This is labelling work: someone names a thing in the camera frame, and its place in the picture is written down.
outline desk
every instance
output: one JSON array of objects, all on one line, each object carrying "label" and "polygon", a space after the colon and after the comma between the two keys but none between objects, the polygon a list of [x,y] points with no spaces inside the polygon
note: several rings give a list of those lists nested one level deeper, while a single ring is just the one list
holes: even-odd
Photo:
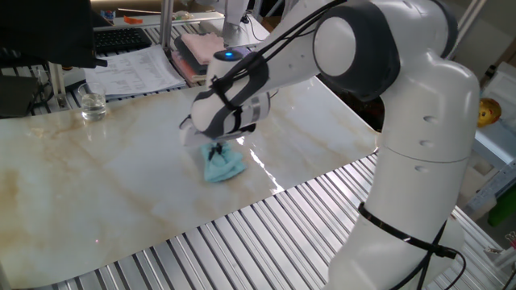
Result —
[{"label": "desk", "polygon": [[0,260],[13,288],[92,271],[370,154],[377,133],[319,80],[280,90],[232,142],[248,170],[203,180],[178,125],[202,88],[0,120]]}]

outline empty glass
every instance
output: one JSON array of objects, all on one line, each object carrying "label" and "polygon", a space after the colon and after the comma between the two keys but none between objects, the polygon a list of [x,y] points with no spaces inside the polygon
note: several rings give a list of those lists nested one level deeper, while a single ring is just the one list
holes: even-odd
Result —
[{"label": "empty glass", "polygon": [[99,83],[85,83],[79,87],[82,117],[99,121],[106,116],[106,87]]},{"label": "empty glass", "polygon": [[7,281],[6,273],[3,271],[0,263],[0,290],[10,290],[9,281]]}]

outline computer keyboard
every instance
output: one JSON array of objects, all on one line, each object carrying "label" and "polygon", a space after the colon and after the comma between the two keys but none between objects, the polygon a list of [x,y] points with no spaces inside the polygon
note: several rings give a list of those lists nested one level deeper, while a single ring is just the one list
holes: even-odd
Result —
[{"label": "computer keyboard", "polygon": [[94,39],[97,53],[148,48],[152,45],[151,40],[141,28],[95,31]]}]

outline black monitor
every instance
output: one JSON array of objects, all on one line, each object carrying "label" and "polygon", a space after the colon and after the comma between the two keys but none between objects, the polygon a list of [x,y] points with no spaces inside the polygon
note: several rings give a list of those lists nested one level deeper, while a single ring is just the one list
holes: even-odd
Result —
[{"label": "black monitor", "polygon": [[81,68],[106,66],[95,58],[89,0],[0,1],[0,67],[50,61]]}]

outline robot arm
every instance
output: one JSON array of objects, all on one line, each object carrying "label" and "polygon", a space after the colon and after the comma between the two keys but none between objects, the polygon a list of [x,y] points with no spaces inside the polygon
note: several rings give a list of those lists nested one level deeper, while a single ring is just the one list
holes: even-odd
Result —
[{"label": "robot arm", "polygon": [[[301,0],[248,56],[215,55],[181,141],[251,134],[268,115],[267,92],[317,73],[361,100],[381,96],[381,149],[362,209],[407,238],[359,216],[325,289],[399,289],[427,255],[410,241],[430,245],[454,209],[474,140],[478,81],[443,59],[455,44],[454,21],[439,0]],[[463,241],[460,226],[448,221],[441,243],[460,249]],[[450,263],[432,259],[424,284]],[[410,289],[423,284],[412,278]]]},{"label": "robot arm", "polygon": [[[238,52],[217,53],[208,68],[206,92],[197,96],[191,115],[181,124],[181,141],[197,146],[250,134],[255,124],[268,116],[267,92],[318,73],[366,101],[378,97],[396,80],[403,57],[399,50],[406,57],[428,49],[440,55],[449,52],[444,50],[450,48],[448,43],[453,44],[449,41],[453,33],[448,32],[447,18],[439,7],[422,0],[433,6],[423,7],[425,15],[414,15],[417,12],[408,14],[393,6],[405,2],[379,1],[383,6],[378,6],[364,1],[306,1],[296,5],[244,59]],[[404,37],[411,31],[406,31],[405,24],[399,25],[402,19],[391,25],[385,13],[414,23],[412,31],[419,37]],[[394,32],[402,35],[401,45],[394,40]],[[238,73],[243,77],[235,78]]]}]

